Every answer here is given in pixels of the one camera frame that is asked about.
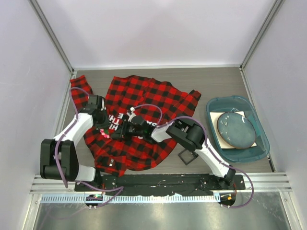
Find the pink white flower brooch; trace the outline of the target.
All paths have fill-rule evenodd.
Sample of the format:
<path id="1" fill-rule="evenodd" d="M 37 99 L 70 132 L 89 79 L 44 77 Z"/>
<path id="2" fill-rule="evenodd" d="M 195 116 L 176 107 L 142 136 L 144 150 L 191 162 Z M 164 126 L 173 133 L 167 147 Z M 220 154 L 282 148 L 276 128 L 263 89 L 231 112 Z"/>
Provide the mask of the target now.
<path id="1" fill-rule="evenodd" d="M 110 134 L 108 129 L 100 129 L 100 134 L 104 137 L 104 138 L 110 138 Z"/>

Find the red black plaid shirt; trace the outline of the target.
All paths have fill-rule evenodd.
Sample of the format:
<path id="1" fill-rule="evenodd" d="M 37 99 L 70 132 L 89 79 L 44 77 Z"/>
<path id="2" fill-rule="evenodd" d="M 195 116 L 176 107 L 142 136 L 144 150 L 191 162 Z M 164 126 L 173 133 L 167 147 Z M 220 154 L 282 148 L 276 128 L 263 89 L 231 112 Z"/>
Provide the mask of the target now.
<path id="1" fill-rule="evenodd" d="M 167 81 L 136 75 L 114 77 L 105 96 L 108 119 L 111 122 L 107 129 L 110 135 L 117 131 L 126 112 L 138 105 L 143 107 L 135 113 L 153 127 L 180 115 L 193 116 L 200 98 L 200 92 L 182 92 Z M 123 141 L 104 138 L 100 129 L 96 128 L 89 129 L 84 140 L 94 157 L 96 169 L 117 177 L 123 176 L 126 170 L 154 168 L 177 145 L 172 139 L 151 144 L 141 137 Z"/>

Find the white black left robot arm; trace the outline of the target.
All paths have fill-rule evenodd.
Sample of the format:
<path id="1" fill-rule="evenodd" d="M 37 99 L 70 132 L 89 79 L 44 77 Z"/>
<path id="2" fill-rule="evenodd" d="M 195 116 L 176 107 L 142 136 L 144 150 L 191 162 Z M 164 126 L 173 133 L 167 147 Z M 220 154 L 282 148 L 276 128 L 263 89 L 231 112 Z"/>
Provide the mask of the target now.
<path id="1" fill-rule="evenodd" d="M 40 149 L 40 175 L 44 179 L 67 182 L 85 181 L 91 191 L 101 188 L 102 179 L 96 169 L 79 164 L 76 146 L 91 129 L 105 129 L 110 125 L 105 98 L 90 95 L 65 129 L 52 139 L 44 139 Z"/>

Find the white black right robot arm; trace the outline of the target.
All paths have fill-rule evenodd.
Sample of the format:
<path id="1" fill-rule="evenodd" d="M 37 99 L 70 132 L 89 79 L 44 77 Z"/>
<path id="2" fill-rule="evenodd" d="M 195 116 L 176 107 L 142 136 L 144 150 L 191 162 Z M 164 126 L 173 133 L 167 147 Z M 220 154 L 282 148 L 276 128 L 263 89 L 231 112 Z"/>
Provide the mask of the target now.
<path id="1" fill-rule="evenodd" d="M 211 145 L 204 126 L 190 116 L 179 116 L 161 126 L 153 127 L 137 115 L 125 119 L 111 138 L 126 140 L 134 136 L 140 136 L 149 143 L 172 139 L 206 162 L 220 188 L 228 189 L 234 184 L 236 170 Z"/>

